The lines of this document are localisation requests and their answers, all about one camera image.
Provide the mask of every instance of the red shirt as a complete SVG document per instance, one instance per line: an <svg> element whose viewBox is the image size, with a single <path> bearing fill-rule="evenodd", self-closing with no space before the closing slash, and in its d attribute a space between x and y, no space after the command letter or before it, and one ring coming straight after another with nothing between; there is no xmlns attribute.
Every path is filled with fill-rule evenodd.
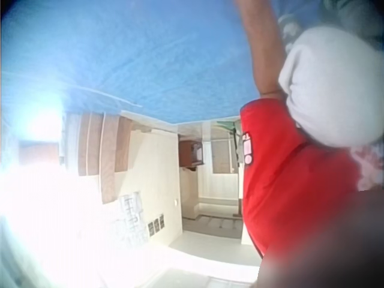
<svg viewBox="0 0 384 288"><path fill-rule="evenodd" d="M263 255L288 251L357 191L358 165L309 143L279 100L248 103L241 121L245 225Z"/></svg>

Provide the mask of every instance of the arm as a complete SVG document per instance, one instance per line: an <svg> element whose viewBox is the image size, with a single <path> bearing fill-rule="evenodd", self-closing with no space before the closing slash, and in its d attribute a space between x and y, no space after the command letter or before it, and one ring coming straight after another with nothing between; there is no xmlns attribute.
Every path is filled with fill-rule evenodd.
<svg viewBox="0 0 384 288"><path fill-rule="evenodd" d="M251 47L253 77L262 98L285 99L278 77L285 61L283 41L269 0L236 0Z"/></svg>

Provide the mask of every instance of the blue ceiling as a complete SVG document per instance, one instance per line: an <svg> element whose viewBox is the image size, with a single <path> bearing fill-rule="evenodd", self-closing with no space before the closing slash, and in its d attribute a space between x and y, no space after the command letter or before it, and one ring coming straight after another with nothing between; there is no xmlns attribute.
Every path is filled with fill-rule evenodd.
<svg viewBox="0 0 384 288"><path fill-rule="evenodd" d="M320 0L272 0L317 22ZM127 110L169 123L238 115L257 98L233 0L24 0L1 25L2 111Z"/></svg>

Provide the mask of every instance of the brown cabinet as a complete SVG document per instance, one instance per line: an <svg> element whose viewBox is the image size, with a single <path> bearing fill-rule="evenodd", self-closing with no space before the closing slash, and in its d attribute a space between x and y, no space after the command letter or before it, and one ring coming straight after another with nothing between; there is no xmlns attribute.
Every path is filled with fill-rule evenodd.
<svg viewBox="0 0 384 288"><path fill-rule="evenodd" d="M196 167L204 164L203 144L192 140L180 141L179 164L180 167Z"/></svg>

